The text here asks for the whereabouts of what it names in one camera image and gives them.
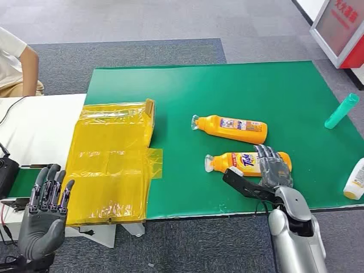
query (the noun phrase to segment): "robotic hand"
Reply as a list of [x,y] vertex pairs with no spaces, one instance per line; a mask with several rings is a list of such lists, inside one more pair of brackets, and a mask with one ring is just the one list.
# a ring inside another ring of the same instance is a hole
[[67,183],[58,205],[61,184],[66,175],[66,171],[60,171],[55,179],[60,170],[60,166],[57,164],[42,169],[32,189],[17,242],[20,253],[28,260],[44,258],[64,241],[67,204],[75,181]]
[[254,146],[254,148],[258,153],[262,185],[268,188],[293,187],[293,179],[291,177],[288,165],[279,153],[269,146],[261,144]]
[[268,224],[282,273],[327,273],[319,223],[304,197],[292,188],[288,166],[270,147],[255,148],[262,174],[261,184],[249,182],[235,167],[227,169],[222,179],[245,197],[273,204]]

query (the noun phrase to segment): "white bottle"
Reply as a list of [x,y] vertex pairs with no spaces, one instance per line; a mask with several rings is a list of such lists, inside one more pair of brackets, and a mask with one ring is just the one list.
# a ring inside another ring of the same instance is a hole
[[359,160],[347,184],[344,188],[344,195],[349,199],[359,200],[364,193],[364,158]]

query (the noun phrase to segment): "person's arm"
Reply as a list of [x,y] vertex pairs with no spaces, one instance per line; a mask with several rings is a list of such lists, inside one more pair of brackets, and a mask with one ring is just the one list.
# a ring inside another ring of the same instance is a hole
[[23,69],[23,95],[35,96],[38,82],[39,58],[38,54],[27,45],[20,54],[21,68]]

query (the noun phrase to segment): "orange detergent bottle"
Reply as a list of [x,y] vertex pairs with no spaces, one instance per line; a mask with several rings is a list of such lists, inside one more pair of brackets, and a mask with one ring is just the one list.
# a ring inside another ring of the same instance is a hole
[[[285,152],[278,152],[287,163],[289,171],[292,170],[291,159]],[[224,173],[229,167],[236,167],[244,176],[261,176],[259,158],[257,152],[227,152],[221,156],[206,155],[205,169],[206,172],[218,171]]]
[[217,135],[222,138],[230,138],[253,144],[264,143],[268,132],[268,126],[264,122],[223,118],[217,115],[201,118],[198,115],[194,115],[191,128],[193,130],[202,130],[209,135]]

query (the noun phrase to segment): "green mat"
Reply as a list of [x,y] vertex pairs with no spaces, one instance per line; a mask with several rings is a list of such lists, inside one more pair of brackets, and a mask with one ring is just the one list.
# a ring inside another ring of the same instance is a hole
[[362,203],[343,195],[364,141],[345,117],[325,119],[338,102],[310,61],[95,69],[85,104],[156,100],[151,147],[163,149],[162,179],[153,180],[147,218],[252,212],[245,198],[206,173],[206,154],[253,151],[251,144],[192,131],[193,115],[217,114],[268,124],[265,144],[291,156],[295,188],[310,208]]
[[20,169],[8,198],[29,197],[40,169]]

